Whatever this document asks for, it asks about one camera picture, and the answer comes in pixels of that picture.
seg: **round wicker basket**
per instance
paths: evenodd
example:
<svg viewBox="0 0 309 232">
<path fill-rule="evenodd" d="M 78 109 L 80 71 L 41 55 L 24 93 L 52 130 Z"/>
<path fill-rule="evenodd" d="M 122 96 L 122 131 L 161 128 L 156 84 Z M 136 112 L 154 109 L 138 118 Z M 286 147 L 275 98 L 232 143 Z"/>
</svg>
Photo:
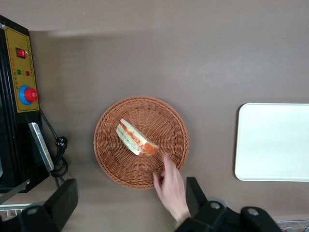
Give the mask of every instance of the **round wicker basket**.
<svg viewBox="0 0 309 232">
<path fill-rule="evenodd" d="M 139 157 L 116 133 L 125 119 L 159 146 L 156 155 Z M 180 169 L 188 153 L 188 132 L 180 115 L 166 102 L 146 96 L 129 97 L 112 105 L 100 118 L 94 149 L 103 171 L 117 183 L 133 189 L 153 188 L 153 172 L 164 170 L 166 154 Z"/>
</svg>

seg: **human hand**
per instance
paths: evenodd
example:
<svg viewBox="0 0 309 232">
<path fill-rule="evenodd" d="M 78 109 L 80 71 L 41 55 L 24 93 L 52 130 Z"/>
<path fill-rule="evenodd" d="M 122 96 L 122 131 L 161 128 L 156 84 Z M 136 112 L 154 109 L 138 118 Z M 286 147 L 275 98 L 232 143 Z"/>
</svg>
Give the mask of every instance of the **human hand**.
<svg viewBox="0 0 309 232">
<path fill-rule="evenodd" d="M 163 182 L 161 184 L 159 177 L 153 173 L 154 188 L 165 208 L 172 214 L 177 224 L 180 225 L 190 217 L 185 200 L 183 178 L 175 164 L 167 156 L 163 157 L 163 162 L 165 169 L 161 174 L 164 178 Z"/>
</svg>

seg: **red switch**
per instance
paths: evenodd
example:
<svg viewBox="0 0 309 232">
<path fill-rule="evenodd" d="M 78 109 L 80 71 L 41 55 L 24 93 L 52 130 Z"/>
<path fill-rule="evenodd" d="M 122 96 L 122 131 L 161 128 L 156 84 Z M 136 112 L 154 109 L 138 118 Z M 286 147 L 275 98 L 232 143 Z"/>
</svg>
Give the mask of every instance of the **red switch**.
<svg viewBox="0 0 309 232">
<path fill-rule="evenodd" d="M 26 88 L 24 95 L 28 102 L 35 102 L 38 99 L 38 92 L 35 88 Z"/>
<path fill-rule="evenodd" d="M 17 56 L 18 56 L 18 57 L 23 58 L 23 59 L 26 58 L 26 52 L 25 52 L 25 50 L 20 49 L 20 48 L 16 48 L 16 53 L 17 53 Z"/>
</svg>

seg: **sandwich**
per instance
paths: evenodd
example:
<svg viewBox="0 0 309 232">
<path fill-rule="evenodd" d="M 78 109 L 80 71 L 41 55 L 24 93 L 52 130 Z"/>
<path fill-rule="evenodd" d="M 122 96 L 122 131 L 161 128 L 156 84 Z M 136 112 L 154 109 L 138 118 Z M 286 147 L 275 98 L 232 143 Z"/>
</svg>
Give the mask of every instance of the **sandwich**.
<svg viewBox="0 0 309 232">
<path fill-rule="evenodd" d="M 154 142 L 123 118 L 116 128 L 116 132 L 126 147 L 137 156 L 149 157 L 155 155 L 159 149 Z"/>
</svg>

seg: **red emergency stop button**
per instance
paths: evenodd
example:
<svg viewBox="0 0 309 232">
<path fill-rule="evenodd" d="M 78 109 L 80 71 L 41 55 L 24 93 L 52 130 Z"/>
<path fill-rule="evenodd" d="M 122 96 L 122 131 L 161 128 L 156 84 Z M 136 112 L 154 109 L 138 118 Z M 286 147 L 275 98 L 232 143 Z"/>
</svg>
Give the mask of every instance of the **red emergency stop button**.
<svg viewBox="0 0 309 232">
<path fill-rule="evenodd" d="M 38 99 L 38 92 L 35 88 L 26 88 L 24 95 L 28 102 L 35 102 Z"/>
</svg>

